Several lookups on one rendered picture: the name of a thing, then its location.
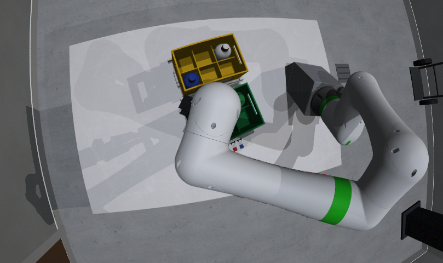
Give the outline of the yellow divided crate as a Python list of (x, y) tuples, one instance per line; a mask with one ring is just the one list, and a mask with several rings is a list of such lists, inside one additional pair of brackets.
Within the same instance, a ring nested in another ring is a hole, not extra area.
[[(214, 50), (218, 44), (225, 43), (231, 47), (231, 55), (228, 59), (217, 61)], [(234, 47), (235, 46), (235, 47)], [(240, 60), (238, 58), (240, 57)], [(243, 74), (243, 61), (235, 43), (226, 35), (206, 39), (192, 43), (171, 51), (172, 63), (176, 69), (178, 81), (181, 82), (183, 96), (196, 93), (203, 85), (211, 82), (232, 81)], [(207, 64), (207, 65), (206, 65)], [(200, 78), (199, 85), (186, 89), (183, 83), (185, 74), (194, 72)], [(190, 92), (190, 93), (189, 93)]]

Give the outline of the white pick list strip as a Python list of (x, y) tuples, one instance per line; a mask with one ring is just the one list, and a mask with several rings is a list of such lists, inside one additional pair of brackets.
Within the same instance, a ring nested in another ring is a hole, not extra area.
[(235, 139), (233, 141), (230, 141), (228, 143), (228, 147), (229, 147), (229, 149), (231, 151), (235, 152), (235, 151), (237, 151), (239, 149), (242, 149), (244, 147), (247, 147), (247, 146), (249, 146), (251, 144), (252, 144), (252, 141), (251, 141), (250, 135), (246, 134), (246, 135), (244, 135), (244, 136), (242, 136), (240, 138), (237, 138), (237, 139)]

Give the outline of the green divided crate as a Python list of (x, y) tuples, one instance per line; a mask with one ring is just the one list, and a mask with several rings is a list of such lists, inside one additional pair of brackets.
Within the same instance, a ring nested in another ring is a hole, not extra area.
[[(233, 89), (236, 92), (243, 93), (243, 95), (245, 96), (245, 104), (241, 108), (241, 112), (240, 112), (239, 118), (236, 122), (236, 125), (234, 127), (230, 141), (245, 134), (245, 133), (248, 133), (248, 132), (256, 129), (258, 126), (257, 106), (256, 106), (256, 103), (255, 103), (253, 97), (249, 93), (249, 91), (243, 85), (239, 85), (237, 87), (234, 87)], [(251, 100), (250, 100), (248, 94), (249, 94)], [(252, 103), (253, 103), (255, 109), (254, 109)], [(255, 110), (256, 110), (257, 114), (256, 114)]]

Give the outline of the white bottle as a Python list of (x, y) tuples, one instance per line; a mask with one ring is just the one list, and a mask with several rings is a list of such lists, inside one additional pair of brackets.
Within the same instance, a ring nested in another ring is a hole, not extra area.
[(221, 43), (214, 50), (217, 61), (228, 59), (231, 54), (231, 48), (228, 44)]

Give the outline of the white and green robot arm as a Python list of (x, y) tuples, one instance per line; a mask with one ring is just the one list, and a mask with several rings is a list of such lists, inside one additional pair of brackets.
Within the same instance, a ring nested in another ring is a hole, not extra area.
[(228, 143), (241, 102), (237, 92), (221, 82), (203, 85), (194, 97), (185, 94), (179, 105), (180, 114), (189, 116), (175, 156), (178, 176), (191, 186), (327, 224), (356, 231), (375, 227), (426, 173), (429, 156), (424, 142), (395, 113), (368, 72), (353, 73), (338, 90), (318, 89), (310, 105), (341, 145), (355, 142), (366, 126), (373, 157), (358, 181), (281, 167), (231, 151)]

